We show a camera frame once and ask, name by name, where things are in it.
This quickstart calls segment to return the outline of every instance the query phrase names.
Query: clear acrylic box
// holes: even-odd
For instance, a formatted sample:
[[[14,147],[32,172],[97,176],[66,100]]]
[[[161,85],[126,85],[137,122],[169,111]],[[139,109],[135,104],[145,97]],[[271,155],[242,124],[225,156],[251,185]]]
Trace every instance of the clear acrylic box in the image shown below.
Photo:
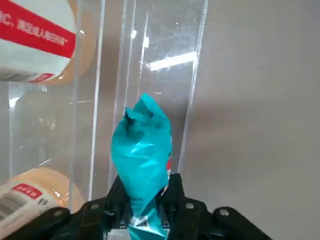
[[[183,164],[207,6],[208,0],[123,2],[113,129],[125,106],[132,107],[142,93],[153,96],[171,120],[173,172]],[[70,198],[73,183],[86,201],[110,189],[117,172],[109,151],[103,161],[108,165],[106,172],[95,167],[97,116],[103,110],[98,106],[102,48],[106,44],[104,12],[104,0],[77,0],[72,83],[0,82],[1,185],[41,166],[68,176]],[[89,68],[81,75],[83,16],[90,16],[96,46]],[[97,179],[105,189],[94,194]]]

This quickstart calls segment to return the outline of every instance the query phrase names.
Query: screw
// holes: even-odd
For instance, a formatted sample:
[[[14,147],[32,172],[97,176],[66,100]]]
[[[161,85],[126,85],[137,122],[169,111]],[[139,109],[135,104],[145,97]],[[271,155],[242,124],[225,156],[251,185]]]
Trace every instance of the screw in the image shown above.
[[[99,204],[93,204],[92,206],[91,206],[91,209],[97,209],[99,207]]]
[[[114,211],[108,211],[108,210],[106,210],[105,213],[109,216],[114,216],[116,214]]]
[[[194,208],[195,208],[195,206],[194,206],[191,202],[188,202],[188,203],[185,205],[185,207],[186,207],[187,209],[194,209]]]
[[[121,229],[125,229],[125,228],[126,228],[126,224],[125,224],[124,221],[121,221],[121,222],[120,222],[120,228],[121,228]]]
[[[226,216],[226,217],[229,216],[228,210],[226,210],[226,209],[224,209],[224,208],[220,209],[219,213],[220,213],[220,215],[222,215],[222,216]]]
[[[59,217],[59,216],[61,216],[62,214],[63,214],[63,212],[62,212],[61,210],[58,210],[58,211],[55,211],[55,212],[54,212],[53,216]]]

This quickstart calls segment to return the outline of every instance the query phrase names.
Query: bottle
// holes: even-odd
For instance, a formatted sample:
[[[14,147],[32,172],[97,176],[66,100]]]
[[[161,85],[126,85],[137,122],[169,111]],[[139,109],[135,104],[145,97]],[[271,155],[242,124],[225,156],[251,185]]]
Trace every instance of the bottle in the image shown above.
[[[46,167],[15,176],[0,187],[0,239],[54,207],[69,206],[69,179]],[[72,210],[85,203],[73,184]]]
[[[70,83],[89,67],[98,29],[83,9],[76,26],[76,0],[6,0],[0,4],[0,81]],[[77,30],[80,49],[76,54]]]
[[[77,19],[77,1],[76,0],[68,0],[68,3],[72,9],[74,14],[74,18]],[[90,63],[92,62],[96,49],[96,34],[98,29],[95,28],[95,24],[93,23],[93,16],[86,11],[82,10],[81,13],[81,30],[80,30],[80,50],[79,50],[79,72],[78,77],[82,76],[85,71],[89,68]],[[52,84],[68,84],[73,81],[75,75],[75,66],[76,66],[76,58],[75,55],[71,58],[70,62],[66,66],[66,68],[62,71],[62,73],[44,83],[46,85]]]

